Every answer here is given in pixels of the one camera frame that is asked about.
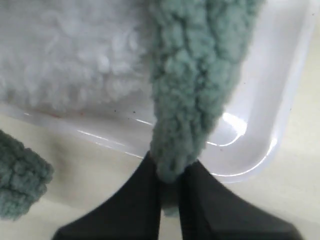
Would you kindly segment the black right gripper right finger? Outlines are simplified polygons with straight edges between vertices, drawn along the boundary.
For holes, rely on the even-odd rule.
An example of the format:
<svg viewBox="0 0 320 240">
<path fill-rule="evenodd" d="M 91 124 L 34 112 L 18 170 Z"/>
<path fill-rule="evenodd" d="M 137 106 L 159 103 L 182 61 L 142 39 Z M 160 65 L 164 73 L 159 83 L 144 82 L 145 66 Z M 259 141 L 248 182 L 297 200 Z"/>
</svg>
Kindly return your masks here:
<svg viewBox="0 0 320 240">
<path fill-rule="evenodd" d="M 199 162 L 180 179 L 179 215 L 184 240 L 297 240 L 296 227 L 243 200 Z"/>
</svg>

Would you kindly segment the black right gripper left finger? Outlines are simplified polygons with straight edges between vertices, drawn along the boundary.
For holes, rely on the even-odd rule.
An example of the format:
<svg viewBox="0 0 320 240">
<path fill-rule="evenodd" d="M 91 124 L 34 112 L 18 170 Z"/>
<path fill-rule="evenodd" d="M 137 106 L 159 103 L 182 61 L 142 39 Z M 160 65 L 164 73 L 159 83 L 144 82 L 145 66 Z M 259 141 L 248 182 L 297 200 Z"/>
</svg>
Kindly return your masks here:
<svg viewBox="0 0 320 240">
<path fill-rule="evenodd" d="M 60 227 L 55 240 L 156 240 L 160 227 L 159 182 L 146 154 L 129 180 L 106 202 Z"/>
</svg>

